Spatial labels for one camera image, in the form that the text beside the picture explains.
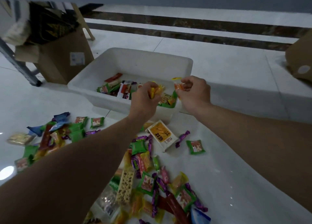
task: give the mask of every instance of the pile of candy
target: pile of candy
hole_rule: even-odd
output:
[[[146,123],[141,131],[150,134],[132,140],[123,158],[123,170],[116,171],[98,199],[107,217],[104,222],[124,224],[130,218],[138,218],[140,224],[145,224],[148,222],[140,218],[147,214],[162,223],[167,211],[175,216],[173,222],[176,224],[208,224],[211,219],[204,214],[208,208],[191,188],[188,177],[180,172],[171,180],[158,155],[152,154],[153,137],[165,152],[172,144],[180,147],[190,132],[186,131],[178,138],[162,121]],[[200,140],[187,140],[186,144],[191,155],[205,153]]]
[[[131,94],[138,88],[142,87],[143,84],[130,80],[121,80],[120,77],[122,75],[122,73],[117,73],[113,77],[105,80],[104,84],[101,87],[98,87],[96,91],[110,96],[131,100]],[[177,94],[174,91],[171,95],[169,95],[164,92],[165,89],[166,87],[163,85],[159,85],[158,88],[151,88],[150,98],[154,98],[156,94],[159,94],[161,95],[161,100],[158,104],[159,106],[174,108],[177,101]]]
[[[45,125],[27,127],[29,133],[13,134],[8,143],[25,146],[24,155],[15,161],[17,172],[21,172],[42,157],[57,151],[71,142],[79,141],[86,136],[97,133],[100,130],[85,131],[88,117],[76,117],[74,123],[69,121],[69,112],[55,115]],[[91,118],[91,129],[103,126],[104,117]],[[40,143],[32,143],[35,137],[42,137]]]

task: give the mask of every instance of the orange label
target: orange label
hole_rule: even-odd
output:
[[[150,131],[155,135],[159,142],[163,142],[171,136],[170,131],[161,122],[152,127]]]

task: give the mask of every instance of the dark floor border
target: dark floor border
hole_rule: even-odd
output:
[[[93,10],[103,6],[104,4],[94,4],[94,3],[89,3],[86,5],[83,5],[81,7],[79,7],[79,10],[81,12],[82,15],[84,14],[90,14]]]
[[[189,41],[208,42],[208,43],[216,43],[216,44],[223,44],[223,45],[241,46],[241,47],[258,48],[258,49],[266,49],[266,50],[276,50],[276,51],[285,51],[291,45],[287,43],[266,42],[266,41],[248,40],[248,39],[230,38],[230,37],[219,37],[219,36],[210,36],[210,35],[202,35],[202,34],[195,34],[195,33],[179,33],[179,32],[164,31],[164,30],[143,29],[143,28],[96,24],[96,23],[88,23],[88,26],[90,29],[99,29],[99,30],[122,32],[122,33],[134,33],[134,34],[148,35],[148,36],[155,36],[155,37],[174,38],[174,39],[182,39],[182,40],[189,40]]]
[[[310,28],[92,11],[85,18],[275,37],[301,38]]]

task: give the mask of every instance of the plastic container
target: plastic container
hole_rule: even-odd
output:
[[[166,87],[165,92],[172,94],[173,77],[191,75],[193,60],[186,57],[125,49],[110,48],[87,65],[69,83],[68,88],[84,95],[94,106],[128,114],[130,100],[117,98],[96,91],[104,80],[116,73],[123,74],[121,80],[131,80],[138,83],[155,81]],[[172,115],[181,109],[178,101],[175,108],[157,107],[152,121],[162,120],[169,123]]]

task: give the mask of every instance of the brown cardboard box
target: brown cardboard box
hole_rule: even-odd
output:
[[[292,44],[285,52],[287,68],[298,79],[312,82],[312,30]]]
[[[32,62],[47,82],[68,84],[94,58],[82,27],[44,45],[18,46],[15,58]]]

